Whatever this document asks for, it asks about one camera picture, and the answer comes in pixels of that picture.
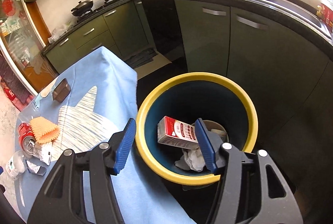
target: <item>silver handle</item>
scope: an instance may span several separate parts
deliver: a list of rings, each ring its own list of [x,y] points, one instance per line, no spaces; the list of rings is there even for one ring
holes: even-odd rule
[[[117,11],[117,10],[113,10],[112,12],[105,14],[104,17],[109,16],[109,15],[111,15],[112,13],[115,13],[116,11]]]
[[[67,42],[69,40],[69,38],[67,38],[66,40],[64,40],[59,46],[63,45],[65,42]]]
[[[239,16],[237,16],[237,21],[239,21],[243,24],[249,25],[249,26],[251,26],[253,28],[256,28],[256,29],[262,29],[262,30],[267,30],[268,29],[268,25],[255,23],[255,22],[252,22],[248,19],[245,19],[245,18],[242,18],[242,17],[239,17]]]
[[[83,35],[85,36],[85,35],[88,35],[90,32],[93,32],[95,29],[94,28],[92,28],[92,29],[90,29],[88,32],[86,32],[86,33],[84,33]]]
[[[102,43],[100,43],[99,45],[95,46],[94,48],[91,48],[91,50],[95,50],[97,49],[98,47],[100,47],[102,45]]]
[[[205,8],[203,8],[203,12],[213,14],[213,15],[221,15],[221,16],[227,15],[226,11],[209,10],[209,9],[205,9]]]

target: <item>gas stove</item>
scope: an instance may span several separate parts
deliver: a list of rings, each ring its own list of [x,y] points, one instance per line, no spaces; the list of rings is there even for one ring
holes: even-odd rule
[[[81,23],[82,21],[88,19],[89,17],[91,17],[92,15],[98,13],[99,11],[103,10],[104,8],[116,3],[116,2],[119,2],[121,0],[108,0],[106,2],[104,2],[104,5],[95,9],[95,10],[89,10],[87,11],[86,13],[82,14],[81,16],[78,17],[77,19],[77,23],[76,25],[78,25],[79,23]]]

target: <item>sink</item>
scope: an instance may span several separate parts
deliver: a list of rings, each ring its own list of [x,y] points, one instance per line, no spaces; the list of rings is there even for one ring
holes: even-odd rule
[[[278,4],[286,9],[289,9],[301,16],[303,16],[304,18],[306,18],[307,20],[309,20],[311,23],[315,24],[317,27],[321,28],[321,23],[320,21],[317,19],[317,17],[315,17],[313,14],[307,12],[306,10],[303,10],[301,7],[298,7],[286,0],[266,0],[269,2],[273,2],[275,4]]]

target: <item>trash can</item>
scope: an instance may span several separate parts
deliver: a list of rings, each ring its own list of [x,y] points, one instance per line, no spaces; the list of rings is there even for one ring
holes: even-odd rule
[[[220,176],[206,168],[196,172],[175,166],[182,150],[157,143],[157,124],[164,116],[188,124],[197,118],[215,121],[226,129],[230,143],[244,152],[251,152],[257,139],[254,105],[235,82],[211,73],[187,73],[163,82],[139,109],[135,141],[141,157],[155,173],[182,185],[206,185]]]

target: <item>yellow sponge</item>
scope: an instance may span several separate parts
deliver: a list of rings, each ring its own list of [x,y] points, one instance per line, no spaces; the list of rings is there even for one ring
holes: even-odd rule
[[[36,141],[40,144],[55,140],[60,133],[58,125],[43,117],[32,119],[30,125]]]

